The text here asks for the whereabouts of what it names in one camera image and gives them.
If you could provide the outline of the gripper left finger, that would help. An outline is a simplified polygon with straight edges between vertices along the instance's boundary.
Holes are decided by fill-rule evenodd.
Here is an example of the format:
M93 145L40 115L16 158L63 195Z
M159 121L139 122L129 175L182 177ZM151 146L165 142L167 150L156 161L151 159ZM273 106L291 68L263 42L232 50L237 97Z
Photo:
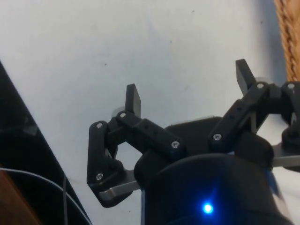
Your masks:
M133 170L116 158L122 143L142 154ZM97 121L89 128L87 184L100 204L110 208L133 191L144 190L163 168L185 156L181 138L141 118L139 93L135 84L129 84L124 110L109 122Z

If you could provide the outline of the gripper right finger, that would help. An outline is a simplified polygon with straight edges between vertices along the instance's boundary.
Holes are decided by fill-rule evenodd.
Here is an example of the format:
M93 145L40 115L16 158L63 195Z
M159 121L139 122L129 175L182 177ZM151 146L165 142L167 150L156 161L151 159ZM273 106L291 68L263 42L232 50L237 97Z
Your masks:
M280 114L289 127L282 132L282 145L300 146L300 83L286 82L281 87L258 82L245 59L237 60L236 77L243 98L238 99L209 134L214 152L229 149L245 132L256 134L270 114Z

